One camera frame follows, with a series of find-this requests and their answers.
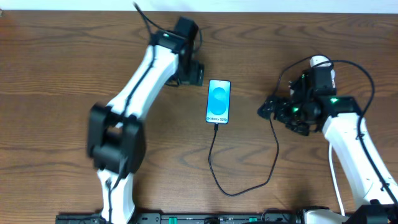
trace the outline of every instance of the wooden table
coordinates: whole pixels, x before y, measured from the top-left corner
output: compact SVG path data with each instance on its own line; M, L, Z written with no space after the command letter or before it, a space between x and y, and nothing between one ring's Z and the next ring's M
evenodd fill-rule
M203 30L197 59L204 86L165 86L146 122L147 153L135 175L138 207L164 212L262 212L325 205L338 211L322 134L303 137L275 122L280 142L265 187L225 197L210 174L213 126L205 122L209 79L231 80L230 122L213 151L220 184L237 192L267 179L276 145L256 111L280 71L323 53L363 65L376 99L366 119L386 166L398 178L398 16L369 14L148 12L160 26L179 15ZM136 12L6 11L0 18L0 223L54 223L59 212L102 207L100 182L85 154L89 109L107 103L130 79L147 47ZM282 79L280 92L308 67ZM364 105L369 83L349 65L336 65L339 94ZM335 157L345 209L354 204Z

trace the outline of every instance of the smartphone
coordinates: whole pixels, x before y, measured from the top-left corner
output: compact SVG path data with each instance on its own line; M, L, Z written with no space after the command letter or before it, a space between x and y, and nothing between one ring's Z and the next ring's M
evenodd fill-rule
M231 82L210 80L207 98L206 122L228 124Z

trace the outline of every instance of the black charging cable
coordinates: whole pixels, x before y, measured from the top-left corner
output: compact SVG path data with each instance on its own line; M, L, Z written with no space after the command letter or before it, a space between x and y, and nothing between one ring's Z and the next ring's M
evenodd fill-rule
M299 64L299 63L301 63L301 62L303 62L303 61L305 61L305 60L308 60L308 59L310 59L310 58L312 58L312 57L314 57L314 56L324 56L324 57L326 57L328 60L330 60L330 58L328 58L326 55L323 55L323 54L316 54L316 55L312 55L312 56L303 58L303 59L299 60L298 62L295 62L294 64L292 64L292 65L288 66L287 68L283 69L283 71L282 71L282 72L280 73L280 75L279 75L276 88L275 88L274 92L272 93L272 95L275 95L276 92L278 91L278 87L279 87L279 85L280 85L280 81L281 81L281 79L282 79L283 74L284 74L286 71L288 71L290 68L294 67L295 65L297 65L297 64ZM333 62L329 61L329 63L331 63L331 67L333 68L333 66L334 66ZM255 189L258 189L258 188L260 188L260 187L265 186L265 185L268 184L268 182L271 180L272 174L274 173L276 161L278 160L278 155L279 155L279 142L278 142L278 138L276 137L276 133L275 133L275 130L274 130L274 126L272 125L272 119L269 120L269 124L270 124L270 126L271 126L272 133L274 134L274 138L275 138L275 142L276 142L276 147L277 147L277 149L276 149L276 155L275 155L274 163L272 164L271 171L269 172L269 175L268 175L268 179L267 179L264 183L262 183L262 184L259 184L259 185L257 185L257 186L248 188L248 189L246 189L246 190L242 190L241 192L238 192L238 193L236 193L236 194L229 194L229 193L227 193L227 192L225 192L225 191L223 190L223 188L221 187L221 185L218 183L218 180L217 180L217 178L216 178L216 175L214 174L213 168L212 168L212 166L211 166L211 151L213 150L214 141L216 140L216 135L217 135L217 131L218 131L218 124L215 124L215 125L214 125L214 138L213 138L213 142L211 143L211 146L210 146L208 162L209 162L209 167L210 167L211 174L213 175L213 178L214 178L214 181L216 182L217 187L218 187L219 190L220 190L223 194L225 194L226 196L235 197L235 196L239 196L239 195L245 194L246 192L249 192L249 191L251 191L251 190L255 190Z
M242 195L242 194L244 194L244 193L246 193L246 192L249 192L249 191L251 191L251 190L255 190L255 189L258 189L258 188L260 188L260 187L262 187L262 186L265 186L265 185L268 184L268 182L271 180L272 174L274 173L274 168L275 168L275 165L276 165L276 161L278 160L278 155L279 155L279 142L278 142L278 139L276 138L275 130L274 130L274 127L273 127L273 125L272 125L272 120L271 120L271 119L269 120L269 124L271 125L271 130L272 130L272 133L274 134L274 137L275 137L275 142L276 142L277 149L276 149L276 155L275 155L274 163L273 163L273 165L272 165L272 167L271 167L271 171L269 172L268 179L267 179L264 183L262 183L262 184L259 184L259 185L257 185L257 186L248 188L248 189L246 189L246 190L242 190L241 192L238 192L238 193L235 193L235 194L229 194L229 193L227 193L227 192L225 192L225 191L223 190L223 188L221 187L221 185L218 183L217 178L216 178L216 175L214 174L213 168L212 168L212 166L211 166L211 151L213 150L214 142L215 142L215 140L216 140L216 135L217 135L217 131L218 131L218 124L215 124L215 125L214 125L214 137L213 137L213 142L211 143L211 146L210 146L209 158L208 158L208 160L209 160L209 167L210 167L211 174L213 174L213 178L214 178L214 181L216 182L217 187L218 187L219 190L220 190L223 194L225 194L226 196L235 197L235 196Z

